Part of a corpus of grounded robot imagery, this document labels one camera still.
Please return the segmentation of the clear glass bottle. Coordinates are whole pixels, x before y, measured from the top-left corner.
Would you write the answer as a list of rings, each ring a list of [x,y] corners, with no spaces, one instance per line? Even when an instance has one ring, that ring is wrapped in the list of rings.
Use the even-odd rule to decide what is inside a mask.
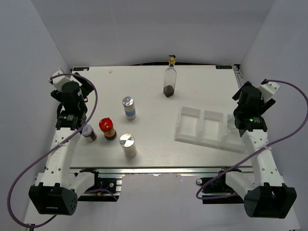
[[[238,129],[235,125],[235,117],[233,114],[228,114],[227,116],[227,129],[230,133],[238,132]]]

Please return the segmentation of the blue label silver cap shaker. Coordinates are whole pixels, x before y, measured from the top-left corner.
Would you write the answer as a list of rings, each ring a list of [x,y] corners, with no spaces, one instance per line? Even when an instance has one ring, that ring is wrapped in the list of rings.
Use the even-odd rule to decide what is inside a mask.
[[[130,96],[125,97],[122,100],[122,105],[124,108],[126,118],[128,120],[134,120],[136,118],[136,110],[133,98]]]

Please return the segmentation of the glass bottle with dark sauce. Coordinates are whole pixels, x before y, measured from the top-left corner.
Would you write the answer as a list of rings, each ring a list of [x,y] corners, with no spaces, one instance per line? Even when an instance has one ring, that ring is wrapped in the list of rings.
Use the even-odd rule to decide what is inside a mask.
[[[164,73],[164,87],[163,93],[168,98],[174,95],[177,71],[175,70],[176,56],[170,55],[168,61],[168,68]]]

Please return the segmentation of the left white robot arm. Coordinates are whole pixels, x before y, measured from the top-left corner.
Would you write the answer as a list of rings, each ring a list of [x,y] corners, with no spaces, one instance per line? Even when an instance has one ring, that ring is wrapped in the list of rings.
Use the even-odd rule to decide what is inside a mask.
[[[52,81],[55,90],[51,96],[60,102],[57,108],[56,131],[52,147],[56,148],[48,155],[46,169],[37,186],[31,186],[29,197],[39,214],[74,214],[78,198],[86,189],[97,192],[102,180],[91,173],[69,174],[73,154],[86,124],[88,111],[87,96],[93,86],[73,74],[75,80],[62,77],[59,82]]]

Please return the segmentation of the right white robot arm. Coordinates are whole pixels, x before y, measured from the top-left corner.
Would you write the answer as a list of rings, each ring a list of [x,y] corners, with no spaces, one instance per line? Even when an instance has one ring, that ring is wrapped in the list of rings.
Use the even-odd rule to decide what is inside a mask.
[[[268,128],[262,115],[275,104],[272,96],[278,89],[273,82],[256,88],[248,81],[233,96],[238,103],[233,111],[235,127],[247,150],[259,152],[250,159],[255,181],[231,170],[218,178],[217,185],[223,192],[233,189],[243,199],[246,214],[253,218],[283,219],[297,197],[295,189],[286,186],[267,146]]]

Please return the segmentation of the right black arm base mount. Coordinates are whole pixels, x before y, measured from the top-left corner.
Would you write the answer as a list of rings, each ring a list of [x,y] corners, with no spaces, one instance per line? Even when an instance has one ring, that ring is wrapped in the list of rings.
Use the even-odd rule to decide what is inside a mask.
[[[235,191],[226,185],[223,180],[223,177],[210,183],[209,186],[202,190],[202,197],[211,197],[211,196],[222,196],[234,194]],[[240,196],[233,196],[221,199],[209,199],[203,200],[204,205],[231,205],[231,204],[243,204],[244,201]]]

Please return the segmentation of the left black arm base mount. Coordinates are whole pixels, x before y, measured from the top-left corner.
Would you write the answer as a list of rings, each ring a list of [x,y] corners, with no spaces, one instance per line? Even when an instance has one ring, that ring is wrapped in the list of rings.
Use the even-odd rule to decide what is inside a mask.
[[[78,202],[116,202],[119,199],[122,176],[103,174],[97,169],[92,172],[82,169],[80,171],[73,171],[70,175],[74,175],[73,178],[75,179],[81,173],[90,173],[94,177],[94,184],[86,189],[86,192],[94,192],[84,193],[78,198]]]

